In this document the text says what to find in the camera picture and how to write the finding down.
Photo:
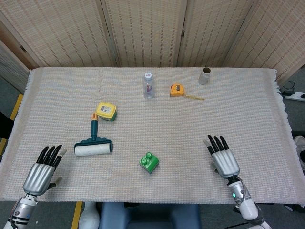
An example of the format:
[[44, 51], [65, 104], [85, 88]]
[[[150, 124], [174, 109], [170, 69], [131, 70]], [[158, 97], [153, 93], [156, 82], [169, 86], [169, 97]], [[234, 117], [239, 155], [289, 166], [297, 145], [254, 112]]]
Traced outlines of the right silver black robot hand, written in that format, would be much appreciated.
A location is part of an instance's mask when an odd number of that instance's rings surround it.
[[207, 137], [209, 140], [204, 139], [203, 142], [213, 159], [218, 174], [224, 179], [238, 176], [240, 167], [226, 140], [222, 136], [208, 135]]

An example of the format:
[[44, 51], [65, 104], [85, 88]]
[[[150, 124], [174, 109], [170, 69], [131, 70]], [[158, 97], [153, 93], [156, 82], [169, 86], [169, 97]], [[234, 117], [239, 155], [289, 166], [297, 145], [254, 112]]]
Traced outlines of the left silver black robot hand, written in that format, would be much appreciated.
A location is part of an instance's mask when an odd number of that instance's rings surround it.
[[62, 177], [54, 181], [52, 177], [66, 152], [62, 145], [45, 147], [26, 177], [22, 187], [24, 192], [32, 196], [41, 196], [47, 190], [58, 186]]

